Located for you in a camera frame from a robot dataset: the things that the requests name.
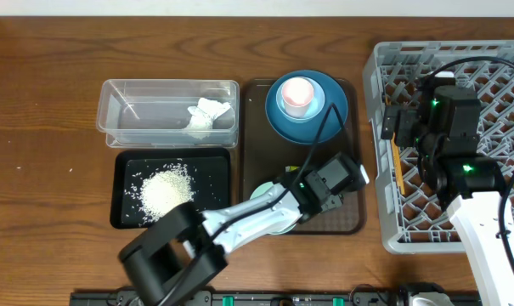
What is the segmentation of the wooden chopstick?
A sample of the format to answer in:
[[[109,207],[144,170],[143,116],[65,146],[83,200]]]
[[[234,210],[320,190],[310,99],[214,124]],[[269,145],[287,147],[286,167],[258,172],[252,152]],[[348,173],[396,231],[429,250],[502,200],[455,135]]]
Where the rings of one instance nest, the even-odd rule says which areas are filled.
[[[386,105],[385,111],[397,111],[399,114],[398,106],[392,105],[391,101],[388,99],[388,97],[385,97],[385,105]],[[393,155],[394,177],[396,179],[396,184],[398,186],[400,194],[402,196],[404,196],[405,188],[404,188],[403,173],[402,173],[401,161],[400,161],[400,150],[394,141],[394,137],[393,137],[393,139],[389,139],[391,149],[392,149],[392,155]]]

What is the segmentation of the pink plastic cup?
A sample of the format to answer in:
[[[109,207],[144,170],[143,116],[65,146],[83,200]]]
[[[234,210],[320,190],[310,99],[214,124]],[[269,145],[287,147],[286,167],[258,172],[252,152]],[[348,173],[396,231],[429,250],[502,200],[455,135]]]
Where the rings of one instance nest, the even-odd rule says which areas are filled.
[[[281,96],[285,112],[295,118],[305,116],[314,95],[314,88],[304,77],[293,77],[284,82]]]

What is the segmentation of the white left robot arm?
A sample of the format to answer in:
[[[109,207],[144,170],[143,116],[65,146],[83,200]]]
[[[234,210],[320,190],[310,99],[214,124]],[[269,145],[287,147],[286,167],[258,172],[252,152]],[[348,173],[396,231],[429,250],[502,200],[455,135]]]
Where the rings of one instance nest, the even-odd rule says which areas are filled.
[[[234,250],[339,207],[344,182],[325,170],[295,171],[232,207],[197,212],[182,204],[125,246],[119,259],[143,304],[179,305],[221,272]]]

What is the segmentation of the yellow snack wrapper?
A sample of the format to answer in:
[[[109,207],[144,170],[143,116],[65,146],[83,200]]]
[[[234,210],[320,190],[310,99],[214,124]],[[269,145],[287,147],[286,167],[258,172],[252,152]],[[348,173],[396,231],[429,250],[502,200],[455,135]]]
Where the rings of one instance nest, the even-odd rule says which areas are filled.
[[[298,167],[298,166],[287,166],[287,167],[285,167],[285,172],[286,173],[294,172],[294,171],[298,170],[299,168],[300,167]]]

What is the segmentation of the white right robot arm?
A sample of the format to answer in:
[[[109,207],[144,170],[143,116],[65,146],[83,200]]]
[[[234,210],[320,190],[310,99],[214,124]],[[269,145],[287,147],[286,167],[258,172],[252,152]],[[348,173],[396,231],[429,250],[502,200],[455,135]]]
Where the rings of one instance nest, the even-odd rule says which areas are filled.
[[[429,111],[422,118],[415,109],[385,106],[381,138],[416,150],[419,177],[460,237],[482,303],[514,305],[513,182],[495,159],[477,153],[477,106]]]

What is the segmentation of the white napkin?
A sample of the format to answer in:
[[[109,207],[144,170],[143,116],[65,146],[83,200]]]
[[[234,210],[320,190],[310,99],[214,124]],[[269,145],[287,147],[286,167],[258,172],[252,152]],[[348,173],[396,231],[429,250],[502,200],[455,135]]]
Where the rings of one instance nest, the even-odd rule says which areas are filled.
[[[205,131],[211,130],[213,123],[221,115],[231,109],[229,102],[199,98],[196,106],[189,106],[188,112],[191,115],[189,124],[184,130]]]

